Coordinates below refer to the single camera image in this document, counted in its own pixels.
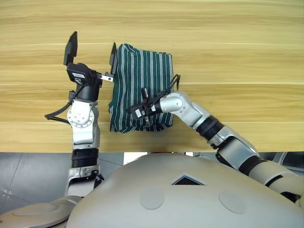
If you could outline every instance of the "vent grille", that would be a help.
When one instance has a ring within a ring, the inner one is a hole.
[[[205,184],[200,183],[199,181],[194,180],[193,178],[187,177],[186,175],[183,175],[172,185],[205,185]]]

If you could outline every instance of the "green fabric with white stripes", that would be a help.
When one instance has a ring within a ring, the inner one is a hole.
[[[144,119],[135,121],[127,108],[142,103],[141,88],[147,88],[149,97],[155,97],[170,85],[172,80],[172,56],[164,52],[145,51],[122,44],[117,50],[118,66],[114,78],[113,99],[109,104],[110,131],[156,132],[172,126],[172,114],[156,114],[150,117],[151,126]]]

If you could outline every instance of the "striped towel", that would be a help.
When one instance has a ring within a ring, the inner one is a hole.
[[[110,131],[156,132],[171,127],[173,116],[170,113],[151,116],[151,126],[147,127],[144,119],[135,121],[126,111],[132,105],[143,102],[142,87],[147,88],[148,96],[153,98],[169,86],[173,75],[171,54],[145,51],[129,44],[122,44],[117,50],[117,55],[113,99],[109,104]]]

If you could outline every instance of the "floor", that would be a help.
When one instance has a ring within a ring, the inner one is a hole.
[[[261,153],[261,157],[275,162],[282,160],[287,168],[304,175],[304,152],[284,154]],[[215,153],[193,153],[193,156],[199,155],[217,161]],[[126,164],[127,157],[124,153],[100,153],[99,164],[104,178]],[[0,152],[0,214],[62,197],[70,162],[70,153]]]

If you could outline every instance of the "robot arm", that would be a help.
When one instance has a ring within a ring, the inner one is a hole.
[[[221,163],[255,179],[304,209],[304,182],[300,177],[275,162],[261,159],[251,143],[192,102],[186,93],[176,91],[154,103],[151,114],[172,113],[178,116],[204,137],[213,149],[217,149],[216,157]],[[134,115],[136,112],[149,113],[145,107],[135,105],[130,108],[135,119],[139,118]]]
[[[110,82],[114,80],[117,49],[114,43],[110,55],[111,72],[102,74],[83,63],[73,63],[77,55],[77,46],[77,32],[74,32],[66,45],[63,64],[67,67],[70,80],[76,83],[76,92],[70,91],[67,105],[45,117],[72,126],[72,165],[68,173],[66,195],[83,197],[103,180],[97,163],[100,144],[97,100],[103,80]],[[67,120],[56,117],[70,105],[72,107],[67,112]]]

